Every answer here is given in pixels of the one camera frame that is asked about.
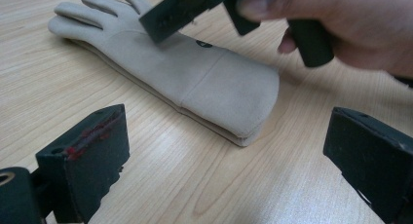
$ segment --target white glove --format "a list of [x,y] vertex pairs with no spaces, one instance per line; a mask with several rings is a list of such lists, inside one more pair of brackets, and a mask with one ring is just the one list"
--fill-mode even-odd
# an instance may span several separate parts
[[176,33],[155,45],[139,22],[145,0],[61,3],[49,30],[99,55],[109,65],[234,143],[247,146],[277,100],[275,69]]

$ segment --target glove stitching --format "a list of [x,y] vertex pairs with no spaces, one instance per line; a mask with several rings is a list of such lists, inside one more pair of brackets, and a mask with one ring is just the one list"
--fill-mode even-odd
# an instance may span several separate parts
[[179,103],[180,106],[183,105],[183,102],[186,100],[186,98],[194,92],[194,90],[197,88],[197,86],[206,78],[206,76],[210,73],[210,71],[215,68],[216,63],[218,63],[218,61],[220,61],[227,54],[228,54],[227,50],[224,53],[222,53],[222,55],[219,57],[219,59],[216,60],[216,62],[204,74],[204,76],[200,79],[200,81],[182,98],[182,100]]
[[[267,108],[268,108],[268,107],[272,107],[272,106],[274,106],[274,104],[266,105]],[[260,119],[263,119],[263,120],[262,120],[262,121],[258,121],[258,124],[255,125],[255,127],[253,127],[250,131],[247,132],[246,137],[250,137],[252,132],[255,132],[258,128],[262,127],[262,125],[264,124],[264,122],[268,119],[268,116],[270,116],[271,110],[270,110],[268,116],[266,116],[266,117],[265,117],[265,115],[264,115],[263,113],[266,113],[266,112],[262,112],[261,115],[259,116],[259,118],[258,118],[258,117],[256,118],[256,120],[260,120]]]
[[133,29],[130,29],[130,30],[122,30],[122,31],[119,31],[119,32],[111,35],[110,37],[108,37],[108,38],[106,39],[106,41],[105,41],[103,44],[101,44],[101,47],[104,48],[104,47],[106,46],[106,44],[110,41],[110,39],[112,39],[112,37],[117,36],[117,35],[119,35],[120,33],[124,33],[124,32],[137,32],[137,33],[139,33],[139,34],[141,34],[141,35],[144,35],[144,36],[146,36],[146,37],[149,37],[148,34],[146,34],[145,32],[142,32],[142,31],[133,30]]

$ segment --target finger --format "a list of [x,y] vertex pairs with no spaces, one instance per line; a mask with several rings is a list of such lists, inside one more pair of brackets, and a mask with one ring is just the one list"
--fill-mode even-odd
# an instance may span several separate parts
[[145,14],[151,9],[151,5],[146,0],[126,0],[131,3],[136,12],[140,15]]
[[99,28],[103,28],[103,25],[111,21],[110,17],[112,17],[96,9],[74,3],[58,4],[57,7],[55,7],[55,13],[59,16],[76,19]]
[[48,28],[57,36],[86,42],[89,42],[101,32],[101,29],[94,26],[61,16],[52,18],[48,23]]
[[291,35],[291,30],[288,28],[282,37],[282,42],[279,45],[278,51],[280,54],[289,54],[297,49],[294,39]]
[[336,8],[337,0],[242,0],[238,10],[251,20],[323,19]]
[[115,17],[128,6],[116,0],[82,0],[82,2],[90,8],[100,10]]

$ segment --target wood grain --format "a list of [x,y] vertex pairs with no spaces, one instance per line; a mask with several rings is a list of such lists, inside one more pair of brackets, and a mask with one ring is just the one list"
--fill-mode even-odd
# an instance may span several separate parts
[[[283,21],[240,38],[222,7],[182,32],[277,67],[278,102],[240,148],[47,29],[59,2],[0,0],[0,168],[34,154],[93,111],[125,103],[131,158],[91,223],[381,223],[322,155],[334,106],[413,135],[413,92],[384,72],[280,56]],[[155,4],[161,0],[149,0]],[[53,217],[49,223],[55,223]]]

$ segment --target clamp jaw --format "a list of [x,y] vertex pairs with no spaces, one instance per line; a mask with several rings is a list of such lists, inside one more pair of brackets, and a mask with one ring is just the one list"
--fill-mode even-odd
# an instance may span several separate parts
[[413,138],[335,107],[323,153],[385,223],[413,223]]
[[0,169],[2,224],[87,223],[128,160],[124,105],[98,110],[36,154],[39,167]]
[[[238,33],[246,35],[259,27],[237,12],[239,0],[164,0],[141,19],[143,27],[155,43],[161,43],[177,30],[192,22],[202,12],[224,3]],[[334,58],[329,35],[319,21],[294,19],[288,21],[292,36],[307,67],[318,67]]]

